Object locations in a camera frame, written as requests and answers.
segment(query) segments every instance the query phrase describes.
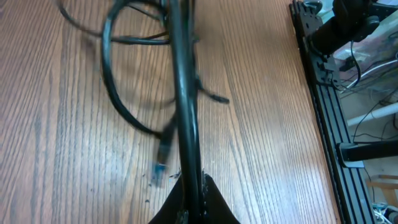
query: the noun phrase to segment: black pole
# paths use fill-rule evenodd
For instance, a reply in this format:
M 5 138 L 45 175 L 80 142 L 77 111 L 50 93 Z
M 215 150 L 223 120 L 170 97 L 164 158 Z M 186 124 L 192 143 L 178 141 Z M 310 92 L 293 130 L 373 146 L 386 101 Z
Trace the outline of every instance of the black pole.
M 345 161 L 363 161 L 398 156 L 398 140 L 341 148 L 341 153 Z
M 192 64 L 189 64 L 189 45 L 187 27 L 182 25 L 183 18 L 177 0 L 170 0 L 170 43 L 174 67 L 174 88 L 178 123 L 181 173 L 184 191 L 184 207 L 188 210 L 189 223 L 200 219 L 200 203 L 197 181 L 197 144 L 195 131 L 197 120 L 195 96 L 192 90 L 195 83 L 191 76 Z

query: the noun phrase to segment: wooden table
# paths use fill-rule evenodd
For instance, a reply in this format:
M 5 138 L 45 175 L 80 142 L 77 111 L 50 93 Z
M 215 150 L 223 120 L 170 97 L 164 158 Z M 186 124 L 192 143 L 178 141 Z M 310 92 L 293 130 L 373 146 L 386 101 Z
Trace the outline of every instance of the wooden table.
M 67 0 L 101 28 L 109 1 Z M 229 105 L 199 100 L 204 170 L 242 223 L 336 223 L 335 198 L 291 22 L 289 0 L 202 0 L 198 69 Z M 101 81 L 99 41 L 47 0 L 1 4 L 1 223 L 147 223 L 175 183 L 150 186 L 157 141 L 132 129 Z M 116 34 L 160 25 L 132 9 Z M 160 129 L 174 107 L 170 47 L 114 45 L 133 114 Z

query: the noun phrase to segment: white tube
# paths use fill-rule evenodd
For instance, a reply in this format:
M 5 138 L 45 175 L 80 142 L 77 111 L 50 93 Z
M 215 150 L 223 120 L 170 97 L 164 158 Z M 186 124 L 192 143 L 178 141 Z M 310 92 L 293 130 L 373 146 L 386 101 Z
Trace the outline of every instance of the white tube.
M 347 120 L 347 125 L 352 126 L 352 125 L 355 125 L 355 124 L 358 124 L 359 122 L 361 122 L 362 119 L 363 119 L 362 122 L 364 122 L 364 121 L 372 120 L 374 118 L 382 118 L 384 116 L 394 114 L 394 113 L 398 113 L 398 103 L 393 103 L 389 106 L 385 106 L 383 108 L 374 110 L 374 111 L 370 112 L 368 115 L 364 114 L 362 116 L 358 116 L 356 118 L 349 119 L 349 120 Z
M 369 71 L 363 73 L 363 74 L 361 75 L 361 79 L 364 78 L 364 77 L 365 77 L 366 75 L 368 75 L 369 73 L 375 71 L 376 69 L 378 69 L 378 68 L 380 68 L 380 67 L 383 67 L 383 66 L 386 66 L 386 65 L 389 65 L 389 64 L 391 64 L 391 63 L 395 63 L 395 62 L 398 62 L 398 59 L 397 59 L 397 60 L 392 60 L 392 61 L 389 61 L 389 62 L 386 62 L 386 63 L 383 63 L 383 64 L 381 64 L 381 65 L 378 65 L 378 66 L 376 66 L 376 67 L 370 69 Z M 350 88 L 351 86 L 353 86 L 354 83 L 355 83 L 357 80 L 358 80 L 358 79 L 355 79 L 355 80 L 354 80 L 352 83 L 350 83 L 346 88 Z

